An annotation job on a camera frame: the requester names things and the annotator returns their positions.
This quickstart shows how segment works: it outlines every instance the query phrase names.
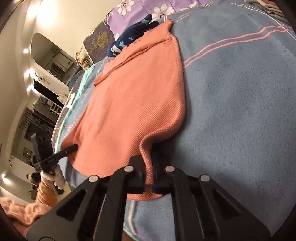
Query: navy blue star-patterned cloth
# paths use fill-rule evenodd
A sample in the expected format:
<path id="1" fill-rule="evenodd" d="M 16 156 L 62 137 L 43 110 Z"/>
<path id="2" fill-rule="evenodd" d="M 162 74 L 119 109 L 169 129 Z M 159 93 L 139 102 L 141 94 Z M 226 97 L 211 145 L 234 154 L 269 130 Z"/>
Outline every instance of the navy blue star-patterned cloth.
<path id="1" fill-rule="evenodd" d="M 157 21 L 152 20 L 152 15 L 148 14 L 143 20 L 128 27 L 119 38 L 113 42 L 107 49 L 108 57 L 115 57 L 118 55 L 125 46 L 129 46 L 136 39 L 142 37 L 144 32 L 155 28 L 158 25 Z"/>

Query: purple floral fabric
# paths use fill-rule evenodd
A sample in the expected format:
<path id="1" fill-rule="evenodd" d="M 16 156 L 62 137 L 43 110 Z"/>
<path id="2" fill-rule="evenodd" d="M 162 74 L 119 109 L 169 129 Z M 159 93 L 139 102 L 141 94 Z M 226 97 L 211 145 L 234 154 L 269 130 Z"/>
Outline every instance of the purple floral fabric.
<path id="1" fill-rule="evenodd" d="M 203 5 L 208 0 L 123 0 L 107 15 L 107 24 L 117 39 L 124 30 L 152 14 L 152 21 L 188 8 Z"/>

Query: orange garment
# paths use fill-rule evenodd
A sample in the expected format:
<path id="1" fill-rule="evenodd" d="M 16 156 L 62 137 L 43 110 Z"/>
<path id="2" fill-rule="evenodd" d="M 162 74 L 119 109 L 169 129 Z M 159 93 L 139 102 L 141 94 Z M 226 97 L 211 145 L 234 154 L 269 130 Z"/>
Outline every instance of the orange garment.
<path id="1" fill-rule="evenodd" d="M 83 175 L 112 175 L 141 154 L 146 165 L 146 192 L 134 200 L 160 197 L 151 193 L 151 146 L 172 137 L 185 114 L 183 70 L 176 38 L 166 20 L 125 47 L 95 79 L 95 89 L 80 120 L 61 149 L 76 143 L 68 156 Z"/>
<path id="2" fill-rule="evenodd" d="M 41 180 L 35 203 L 23 205 L 8 197 L 0 197 L 0 205 L 12 224 L 25 237 L 29 227 L 57 203 L 57 196 L 48 180 Z"/>

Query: bed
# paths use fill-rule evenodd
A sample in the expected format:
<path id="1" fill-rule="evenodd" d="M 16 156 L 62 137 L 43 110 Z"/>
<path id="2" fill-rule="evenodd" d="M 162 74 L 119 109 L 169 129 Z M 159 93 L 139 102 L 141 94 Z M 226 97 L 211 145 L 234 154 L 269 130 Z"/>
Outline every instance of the bed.
<path id="1" fill-rule="evenodd" d="M 187 175 L 209 174 L 274 234 L 296 203 L 296 72 L 277 59 L 295 63 L 296 35 L 289 25 L 241 0 L 214 1 L 167 17 L 174 22 L 171 32 L 184 65 L 186 116 L 178 134 L 157 148 Z M 108 59 L 94 64 L 74 85 L 72 108 L 62 110 L 53 135 L 56 151 Z M 86 179 L 67 158 L 60 166 L 73 188 Z M 136 240 L 149 235 L 173 240 L 171 207 L 168 195 L 128 200 L 124 230 Z"/>

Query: stack of folded clothes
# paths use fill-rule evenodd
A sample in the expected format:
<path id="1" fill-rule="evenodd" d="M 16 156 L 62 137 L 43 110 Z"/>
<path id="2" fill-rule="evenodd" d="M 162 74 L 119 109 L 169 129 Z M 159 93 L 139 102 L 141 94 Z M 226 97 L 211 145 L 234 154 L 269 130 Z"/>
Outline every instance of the stack of folded clothes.
<path id="1" fill-rule="evenodd" d="M 270 0 L 244 0 L 245 3 L 250 3 L 259 7 L 261 10 L 276 18 L 282 22 L 289 24 L 283 12 L 279 9 L 279 7 Z"/>

